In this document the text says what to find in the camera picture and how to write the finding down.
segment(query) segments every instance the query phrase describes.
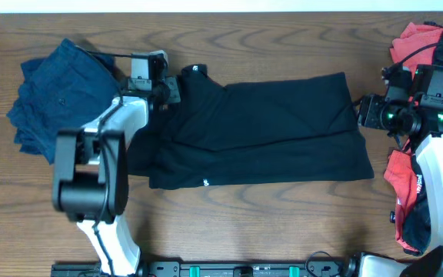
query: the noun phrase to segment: folded clothing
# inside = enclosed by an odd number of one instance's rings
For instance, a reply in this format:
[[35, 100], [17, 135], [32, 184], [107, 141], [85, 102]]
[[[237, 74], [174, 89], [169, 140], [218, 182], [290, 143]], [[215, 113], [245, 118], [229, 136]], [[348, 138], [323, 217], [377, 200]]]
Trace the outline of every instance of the folded clothing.
[[[400, 62], [421, 47], [438, 42], [442, 32], [442, 27], [409, 23], [399, 38], [392, 41], [390, 49], [392, 60]], [[418, 65], [431, 65], [434, 50], [435, 47], [425, 49], [411, 57], [403, 65], [407, 66], [411, 72], [415, 72]]]
[[423, 178], [420, 165], [416, 162], [416, 155], [411, 156], [411, 166], [418, 178], [416, 182], [416, 201], [415, 206], [403, 222], [402, 238], [408, 245], [418, 250], [417, 255], [423, 255], [430, 245], [430, 211], [428, 210], [425, 179]]
[[409, 154], [394, 150], [389, 157], [388, 167], [384, 173], [386, 179], [394, 187], [398, 197], [395, 209], [396, 241], [409, 252], [419, 251], [410, 246], [402, 238], [403, 222], [406, 216], [415, 207], [417, 176], [411, 167], [411, 156]]
[[374, 177], [344, 73], [222, 87], [191, 65], [179, 81], [181, 103], [128, 149], [151, 188]]
[[58, 130], [84, 125], [110, 106], [119, 90], [113, 65], [113, 58], [94, 57], [68, 39], [49, 57], [22, 63], [25, 80], [7, 114], [20, 151], [53, 163]]

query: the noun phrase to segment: wooden table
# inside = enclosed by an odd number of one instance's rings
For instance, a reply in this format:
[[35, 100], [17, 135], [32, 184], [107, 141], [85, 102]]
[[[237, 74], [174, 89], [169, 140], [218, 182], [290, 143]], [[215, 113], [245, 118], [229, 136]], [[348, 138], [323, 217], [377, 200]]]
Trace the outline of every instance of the wooden table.
[[[22, 83], [20, 63], [63, 38], [104, 52], [164, 49], [171, 72], [205, 63], [221, 84], [309, 78], [343, 71], [352, 98], [383, 93], [388, 47], [409, 22], [443, 13], [0, 15], [0, 276], [45, 276], [54, 261], [95, 261], [92, 245], [51, 204], [52, 167], [19, 153], [5, 117]], [[118, 66], [129, 71], [129, 60]], [[205, 260], [296, 260], [316, 250], [408, 257], [388, 221], [395, 193], [382, 178], [395, 146], [362, 129], [376, 178], [152, 190], [130, 177], [129, 226], [147, 253]]]

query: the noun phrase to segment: navy blue shorts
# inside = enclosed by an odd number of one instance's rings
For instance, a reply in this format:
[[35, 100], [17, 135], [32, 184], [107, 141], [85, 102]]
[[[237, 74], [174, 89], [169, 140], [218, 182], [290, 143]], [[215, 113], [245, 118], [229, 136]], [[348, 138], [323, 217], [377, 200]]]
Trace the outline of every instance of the navy blue shorts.
[[113, 58], [92, 56], [68, 39], [49, 57], [22, 63], [25, 80], [7, 114], [20, 152], [53, 163], [58, 130], [84, 125], [110, 106], [119, 90], [113, 67]]

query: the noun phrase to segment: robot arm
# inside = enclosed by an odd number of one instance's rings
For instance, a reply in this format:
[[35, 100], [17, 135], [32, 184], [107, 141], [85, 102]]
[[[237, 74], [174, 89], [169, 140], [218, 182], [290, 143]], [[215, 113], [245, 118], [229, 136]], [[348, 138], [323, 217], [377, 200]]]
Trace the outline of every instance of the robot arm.
[[[125, 155], [133, 135], [148, 124], [149, 111], [178, 95], [176, 77], [165, 77], [167, 66], [163, 51], [134, 55], [132, 77], [112, 105], [81, 128], [58, 134], [54, 207], [77, 222], [100, 257], [101, 271], [109, 275], [142, 270], [140, 249], [123, 214], [128, 201]], [[77, 165], [96, 165], [98, 172], [80, 171]]]
[[[78, 277], [84, 272], [93, 276], [136, 277], [443, 275], [443, 246], [410, 266], [368, 252], [361, 252], [345, 262], [308, 260], [305, 264], [153, 262], [147, 265], [142, 262], [141, 250], [131, 237], [124, 215], [128, 201], [126, 149], [133, 135], [148, 124], [150, 110], [180, 98], [176, 78], [165, 77], [168, 63], [164, 52], [132, 58], [132, 77], [128, 80], [127, 94], [114, 98], [112, 105], [92, 122], [81, 128], [61, 130], [58, 134], [53, 205], [56, 210], [65, 212], [70, 221], [77, 222], [98, 253], [100, 263], [54, 265], [51, 276]], [[431, 108], [437, 104], [436, 98], [434, 104], [430, 101], [427, 105], [429, 102], [422, 100], [420, 104], [425, 101], [425, 107], [411, 109], [405, 101], [408, 97], [405, 97], [402, 85], [408, 81], [411, 81], [411, 75], [409, 80], [404, 76], [392, 80], [386, 98], [366, 97], [362, 101], [358, 123], [387, 129], [393, 135], [408, 133], [413, 139], [427, 188], [430, 187], [429, 205], [438, 210], [437, 214], [432, 213], [432, 232], [438, 230], [435, 239], [432, 234], [433, 248], [443, 245], [443, 124], [431, 120], [441, 109]], [[98, 172], [82, 171], [77, 165], [95, 165]]]

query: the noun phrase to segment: green connector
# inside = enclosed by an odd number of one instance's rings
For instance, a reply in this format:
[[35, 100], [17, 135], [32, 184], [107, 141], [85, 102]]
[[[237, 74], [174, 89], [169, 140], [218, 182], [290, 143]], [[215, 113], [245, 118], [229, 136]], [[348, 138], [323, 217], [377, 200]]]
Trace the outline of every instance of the green connector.
[[300, 277], [300, 268], [297, 266], [290, 266], [290, 277]]
[[199, 269], [199, 266], [191, 266], [189, 269], [189, 277], [200, 277], [201, 275], [201, 269]]

